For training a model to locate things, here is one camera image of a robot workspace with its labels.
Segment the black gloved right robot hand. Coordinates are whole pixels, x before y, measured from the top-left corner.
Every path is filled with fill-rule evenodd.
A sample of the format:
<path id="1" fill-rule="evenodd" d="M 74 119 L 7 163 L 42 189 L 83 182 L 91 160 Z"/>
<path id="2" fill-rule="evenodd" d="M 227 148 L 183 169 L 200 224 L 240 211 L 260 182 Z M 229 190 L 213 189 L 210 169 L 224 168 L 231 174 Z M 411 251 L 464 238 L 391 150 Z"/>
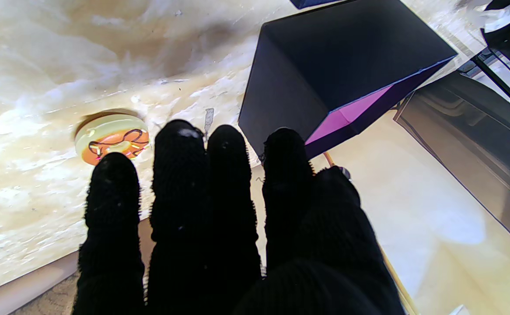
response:
<path id="1" fill-rule="evenodd" d="M 172 120 L 155 138 L 151 253 L 143 287 L 140 185 L 122 153 L 91 174 L 73 315 L 403 315 L 393 277 L 345 169 L 314 172 L 304 140 L 264 143 L 266 275 L 252 172 L 239 131 Z"/>

